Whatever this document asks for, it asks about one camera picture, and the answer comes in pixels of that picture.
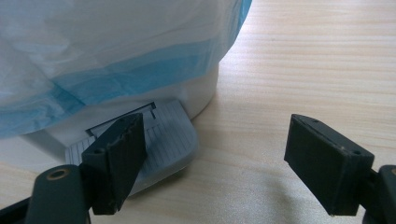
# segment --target light wood surface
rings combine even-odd
[[[193,120],[191,165],[93,223],[361,223],[329,217],[283,161],[290,115],[327,123],[396,164],[396,2],[253,0]],[[36,174],[0,164],[0,206]]]

